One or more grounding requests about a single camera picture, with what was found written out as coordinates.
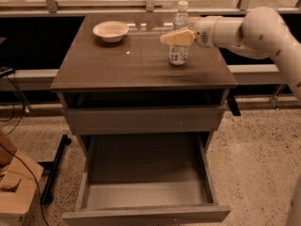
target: cardboard box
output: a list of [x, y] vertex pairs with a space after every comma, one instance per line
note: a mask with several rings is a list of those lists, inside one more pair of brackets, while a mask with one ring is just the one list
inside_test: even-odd
[[14, 154], [12, 156], [0, 146], [0, 167], [8, 165], [7, 172], [0, 181], [0, 226], [21, 226], [36, 193], [37, 184], [33, 175], [17, 157], [25, 162], [38, 181], [43, 167], [17, 150], [1, 131], [0, 143]]

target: white robotic arm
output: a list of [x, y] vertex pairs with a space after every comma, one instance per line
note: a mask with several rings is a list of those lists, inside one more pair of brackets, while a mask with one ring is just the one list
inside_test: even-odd
[[[252, 9], [245, 18], [195, 18], [192, 30], [181, 29], [167, 33], [160, 41], [167, 45], [191, 45], [196, 42], [201, 47], [227, 48], [243, 57], [270, 57], [301, 104], [301, 44], [279, 14], [271, 8]], [[286, 222], [286, 226], [300, 225], [301, 175]]]

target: cabinet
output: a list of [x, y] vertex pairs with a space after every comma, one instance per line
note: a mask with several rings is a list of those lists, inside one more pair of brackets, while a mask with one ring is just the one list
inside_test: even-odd
[[109, 44], [91, 34], [90, 21], [96, 17], [85, 18], [52, 85], [87, 157], [76, 209], [63, 218], [109, 226], [222, 221], [230, 208], [217, 203], [206, 150], [236, 86], [223, 57], [193, 45], [187, 64], [174, 67], [162, 30], [132, 26]]

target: drawer front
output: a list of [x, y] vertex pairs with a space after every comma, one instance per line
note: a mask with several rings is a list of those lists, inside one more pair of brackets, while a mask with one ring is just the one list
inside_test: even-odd
[[75, 135], [196, 132], [218, 128], [225, 108], [67, 109]]
[[196, 133], [93, 136], [71, 226], [223, 221]]

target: bottle cap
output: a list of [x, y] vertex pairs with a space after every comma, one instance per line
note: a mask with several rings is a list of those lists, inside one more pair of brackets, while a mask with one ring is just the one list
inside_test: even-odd
[[188, 2], [180, 1], [178, 3], [178, 11], [187, 11], [188, 10]]

